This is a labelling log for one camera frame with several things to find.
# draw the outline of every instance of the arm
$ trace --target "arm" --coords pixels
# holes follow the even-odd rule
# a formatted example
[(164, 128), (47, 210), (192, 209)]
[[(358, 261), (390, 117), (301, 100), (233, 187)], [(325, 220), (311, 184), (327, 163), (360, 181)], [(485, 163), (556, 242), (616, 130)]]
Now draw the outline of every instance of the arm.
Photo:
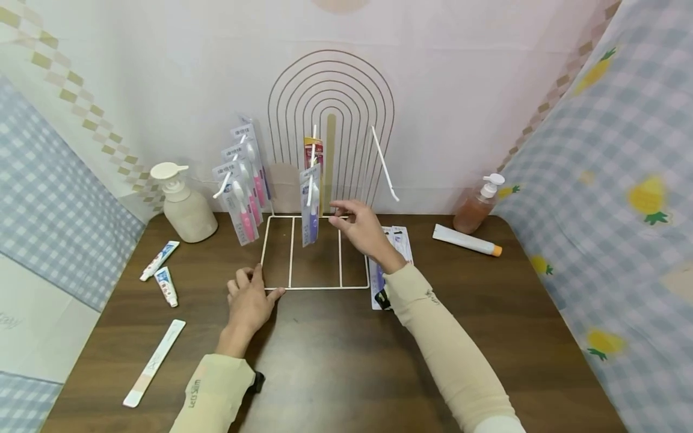
[(411, 332), (459, 426), (467, 433), (525, 433), (508, 395), (472, 339), (433, 293), (421, 273), (389, 243), (375, 213), (355, 200), (332, 202), (330, 223), (385, 271), (385, 291)]
[(243, 359), (255, 332), (270, 318), (278, 289), (265, 295), (262, 268), (258, 265), (236, 272), (227, 284), (229, 323), (219, 336), (216, 352), (205, 355), (185, 391), (185, 403), (170, 433), (226, 433), (236, 419), (255, 372)]
[(463, 431), (523, 433), (498, 377), (413, 265), (385, 275), (385, 291)]

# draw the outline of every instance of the toothbrush package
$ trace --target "toothbrush package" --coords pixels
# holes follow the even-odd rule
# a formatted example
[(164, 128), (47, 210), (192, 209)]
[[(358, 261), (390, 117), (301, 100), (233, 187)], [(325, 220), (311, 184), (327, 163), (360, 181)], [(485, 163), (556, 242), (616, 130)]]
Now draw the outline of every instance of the toothbrush package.
[(252, 221), (254, 217), (249, 200), (252, 193), (245, 185), (240, 163), (232, 161), (218, 166), (212, 170), (212, 175), (217, 182), (225, 183), (222, 203), (231, 216), (240, 245), (254, 242), (258, 239), (258, 229)]
[(255, 226), (259, 226), (263, 222), (262, 216), (262, 204), (260, 197), (263, 197), (264, 192), (258, 194), (258, 186), (264, 187), (260, 182), (259, 177), (253, 176), (252, 164), (248, 158), (248, 151), (246, 148), (246, 141), (233, 145), (230, 148), (224, 149), (221, 152), (221, 156), (226, 162), (237, 162), (238, 169), (241, 173), (241, 178), (243, 182), (241, 183), (244, 190), (249, 191), (248, 201), (250, 202), (250, 209), (252, 210), (253, 219), (255, 220)]
[(234, 140), (234, 144), (236, 144), (243, 140), (244, 135), (246, 136), (244, 144), (248, 159), (251, 163), (251, 174), (253, 174), (253, 178), (256, 182), (255, 188), (258, 192), (258, 198), (260, 199), (260, 206), (264, 209), (265, 206), (270, 205), (272, 197), (270, 195), (270, 183), (267, 180), (267, 171), (262, 162), (260, 146), (258, 145), (258, 138), (255, 134), (255, 127), (253, 126), (253, 119), (243, 114), (239, 115), (239, 118), (243, 126), (232, 129), (231, 137)]
[[(394, 248), (402, 254), (404, 259), (413, 264), (412, 248), (409, 244), (409, 233), (406, 227), (383, 227), (383, 232)], [(385, 277), (379, 264), (368, 259), (368, 275), (371, 282), (371, 308), (373, 310), (389, 310), (390, 304), (385, 293)]]
[[(313, 161), (310, 160), (310, 156), (313, 153), (313, 145), (315, 144), (315, 155), (313, 155)], [(325, 150), (322, 145), (322, 140), (320, 139), (314, 139), (313, 137), (304, 137), (304, 154), (305, 154), (305, 167), (312, 167), (314, 165), (320, 164), (320, 166), (324, 167), (324, 162), (323, 158), (325, 155)], [(324, 187), (324, 182), (322, 179), (323, 173), (320, 174), (320, 178), (318, 181), (320, 190), (323, 189)], [(318, 215), (322, 216), (323, 214), (323, 208), (322, 204), (320, 205)]]
[(301, 185), (301, 234), (304, 248), (317, 240), (320, 208), (320, 164), (299, 175)]

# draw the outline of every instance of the pink toothbrush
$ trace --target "pink toothbrush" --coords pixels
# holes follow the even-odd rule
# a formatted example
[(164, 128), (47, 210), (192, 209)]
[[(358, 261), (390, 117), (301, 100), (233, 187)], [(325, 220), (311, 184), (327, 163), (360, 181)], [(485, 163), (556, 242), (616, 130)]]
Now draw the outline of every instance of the pink toothbrush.
[(245, 193), (243, 192), (243, 188), (240, 187), (240, 184), (236, 180), (234, 180), (233, 188), (240, 207), (240, 221), (243, 223), (243, 231), (245, 231), (245, 235), (248, 237), (248, 240), (253, 242), (255, 240), (255, 230), (253, 229), (252, 222), (250, 222), (250, 216), (245, 210)]
[[(240, 172), (243, 174), (243, 179), (245, 180), (246, 184), (250, 184), (250, 174), (248, 173), (248, 170), (245, 169), (245, 165), (239, 164), (240, 165)], [(260, 216), (260, 211), (258, 211), (258, 204), (255, 201), (255, 194), (256, 191), (253, 190), (252, 194), (248, 197), (250, 200), (250, 209), (253, 213), (253, 217), (255, 218), (255, 225), (258, 226), (262, 224), (262, 217)]]
[(255, 181), (255, 189), (257, 191), (258, 200), (260, 200), (260, 207), (265, 207), (265, 190), (262, 187), (262, 179), (258, 173), (258, 169), (255, 165), (255, 150), (252, 145), (247, 145), (248, 159), (250, 160), (250, 166), (253, 168), (253, 179)]

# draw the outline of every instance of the pump bottle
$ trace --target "pump bottle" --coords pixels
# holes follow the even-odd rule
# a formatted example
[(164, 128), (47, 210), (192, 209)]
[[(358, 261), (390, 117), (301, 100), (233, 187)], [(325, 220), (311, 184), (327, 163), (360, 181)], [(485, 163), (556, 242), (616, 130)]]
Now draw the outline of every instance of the pump bottle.
[(166, 194), (164, 215), (182, 240), (195, 243), (212, 236), (219, 224), (202, 194), (180, 179), (180, 172), (187, 169), (188, 166), (162, 162), (152, 168), (150, 175)]
[(481, 190), (468, 197), (457, 211), (453, 220), (455, 230), (471, 235), (493, 210), (498, 200), (495, 195), (498, 187), (505, 183), (505, 178), (498, 173), (493, 173), (490, 176), (484, 176), (484, 180), (487, 183)]

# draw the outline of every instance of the hand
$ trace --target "hand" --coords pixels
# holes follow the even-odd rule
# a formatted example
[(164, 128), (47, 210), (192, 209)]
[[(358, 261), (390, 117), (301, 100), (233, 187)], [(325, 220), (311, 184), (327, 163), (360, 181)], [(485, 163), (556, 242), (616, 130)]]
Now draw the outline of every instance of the hand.
[(262, 265), (236, 271), (236, 279), (227, 283), (229, 323), (221, 332), (216, 353), (243, 358), (253, 335), (270, 318), (277, 299), (286, 292), (280, 288), (265, 295)]
[[(341, 230), (357, 250), (379, 263), (386, 274), (405, 267), (407, 261), (389, 242), (371, 208), (357, 200), (336, 200), (330, 206), (337, 208), (335, 216), (329, 219), (330, 224)], [(340, 218), (347, 213), (350, 213), (347, 220)]]

